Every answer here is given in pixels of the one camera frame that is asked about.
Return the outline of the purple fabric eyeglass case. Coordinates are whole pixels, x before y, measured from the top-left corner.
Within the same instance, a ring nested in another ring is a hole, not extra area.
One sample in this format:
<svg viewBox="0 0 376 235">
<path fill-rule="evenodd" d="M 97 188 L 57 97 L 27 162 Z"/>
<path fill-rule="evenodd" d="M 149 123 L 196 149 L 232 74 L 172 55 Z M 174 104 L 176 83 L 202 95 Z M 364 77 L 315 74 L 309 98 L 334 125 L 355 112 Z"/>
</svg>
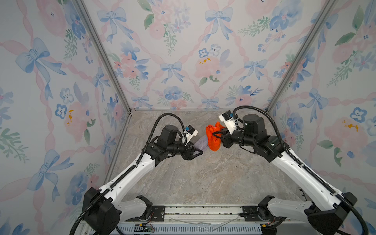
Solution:
<svg viewBox="0 0 376 235">
<path fill-rule="evenodd" d="M 193 145 L 196 149 L 201 151 L 205 151 L 209 148 L 209 141 L 207 136 L 201 137 L 198 141 L 195 142 Z"/>
</svg>

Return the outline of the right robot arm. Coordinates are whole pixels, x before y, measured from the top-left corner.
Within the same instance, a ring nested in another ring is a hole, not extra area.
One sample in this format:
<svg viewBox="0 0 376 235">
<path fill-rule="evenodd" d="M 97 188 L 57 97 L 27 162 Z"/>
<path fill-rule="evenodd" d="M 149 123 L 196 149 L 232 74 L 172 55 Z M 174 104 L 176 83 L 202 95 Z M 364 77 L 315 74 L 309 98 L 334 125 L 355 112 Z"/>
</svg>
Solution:
<svg viewBox="0 0 376 235">
<path fill-rule="evenodd" d="M 276 220 L 264 228 L 275 229 L 285 219 L 295 219 L 308 223 L 322 235 L 340 233 L 339 228 L 350 213 L 358 219 L 363 234 L 368 231 L 362 216 L 355 209 L 357 198 L 352 193 L 343 193 L 318 176 L 288 145 L 277 136 L 267 134 L 264 119 L 256 114 L 244 116 L 243 128 L 239 128 L 231 111 L 219 115 L 225 128 L 213 135 L 221 140 L 225 148 L 238 145 L 249 146 L 269 163 L 282 170 L 310 198 L 309 201 L 289 201 L 275 196 L 266 196 L 259 204 L 256 213 L 242 213 L 245 218 L 258 216 L 263 221 Z"/>
</svg>

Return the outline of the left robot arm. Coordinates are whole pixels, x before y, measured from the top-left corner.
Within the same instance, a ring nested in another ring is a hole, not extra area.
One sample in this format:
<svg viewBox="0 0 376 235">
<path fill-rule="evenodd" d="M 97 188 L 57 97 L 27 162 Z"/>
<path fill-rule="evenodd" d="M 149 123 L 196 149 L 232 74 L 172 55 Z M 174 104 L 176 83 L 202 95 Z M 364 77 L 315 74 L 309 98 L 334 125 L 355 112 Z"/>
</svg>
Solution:
<svg viewBox="0 0 376 235">
<path fill-rule="evenodd" d="M 203 151 L 190 142 L 197 135 L 192 126 L 180 132 L 174 125 L 166 125 L 159 136 L 151 139 L 132 164 L 113 180 L 99 189 L 90 188 L 84 195 L 83 220 L 95 231 L 96 235 L 109 235 L 118 224 L 135 219 L 150 221 L 152 202 L 144 196 L 124 201 L 131 188 L 163 160 L 179 155 L 183 160 L 191 161 L 201 156 Z"/>
</svg>

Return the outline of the orange cleaning cloth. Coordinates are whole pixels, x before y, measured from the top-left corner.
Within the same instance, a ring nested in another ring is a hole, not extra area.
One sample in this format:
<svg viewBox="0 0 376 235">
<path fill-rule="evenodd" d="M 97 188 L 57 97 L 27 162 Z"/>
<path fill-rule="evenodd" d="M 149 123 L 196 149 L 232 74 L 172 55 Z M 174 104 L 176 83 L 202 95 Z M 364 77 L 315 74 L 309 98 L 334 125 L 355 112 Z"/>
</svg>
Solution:
<svg viewBox="0 0 376 235">
<path fill-rule="evenodd" d="M 217 122 L 215 125 L 210 124 L 206 127 L 206 135 L 208 138 L 208 146 L 210 150 L 218 151 L 220 149 L 221 139 L 216 137 L 214 135 L 214 132 L 218 132 L 224 128 L 225 127 L 222 126 L 220 122 Z"/>
</svg>

